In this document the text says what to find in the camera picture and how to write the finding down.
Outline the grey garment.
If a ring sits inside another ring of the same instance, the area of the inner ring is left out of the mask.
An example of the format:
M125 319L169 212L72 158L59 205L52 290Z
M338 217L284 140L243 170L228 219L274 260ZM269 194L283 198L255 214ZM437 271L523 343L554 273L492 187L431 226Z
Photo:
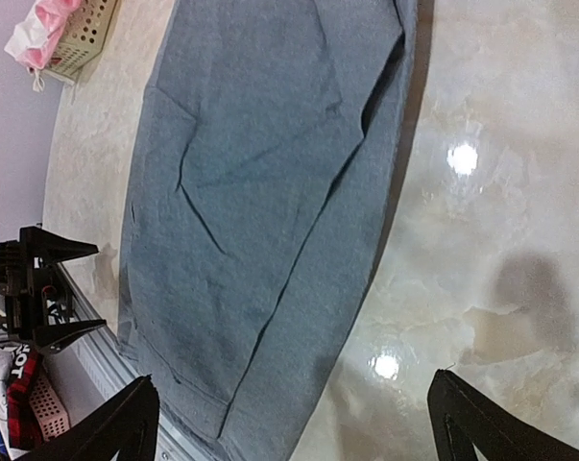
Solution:
M117 337L210 460L286 460L372 280L414 1L179 1L145 87Z

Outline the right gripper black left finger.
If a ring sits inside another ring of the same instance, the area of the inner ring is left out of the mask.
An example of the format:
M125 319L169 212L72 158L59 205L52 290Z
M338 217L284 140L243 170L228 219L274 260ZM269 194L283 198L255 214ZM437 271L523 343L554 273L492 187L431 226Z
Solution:
M21 458L29 461L156 459L160 402L149 376L139 376L58 438Z

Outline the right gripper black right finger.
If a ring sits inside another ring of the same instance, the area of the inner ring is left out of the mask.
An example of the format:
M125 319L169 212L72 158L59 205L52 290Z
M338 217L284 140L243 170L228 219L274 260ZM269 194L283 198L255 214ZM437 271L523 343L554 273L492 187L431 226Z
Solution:
M427 406L440 460L579 460L574 448L522 420L449 370L438 370Z

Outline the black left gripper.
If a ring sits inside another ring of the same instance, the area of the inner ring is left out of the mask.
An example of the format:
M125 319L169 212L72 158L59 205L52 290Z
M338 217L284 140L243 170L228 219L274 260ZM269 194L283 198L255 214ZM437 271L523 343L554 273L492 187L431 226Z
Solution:
M41 354L56 354L105 327L104 319L42 326L47 321L34 285L36 257L55 264L98 253L95 244L70 240L35 226L21 228L19 241L1 242L0 330L14 341L33 341Z

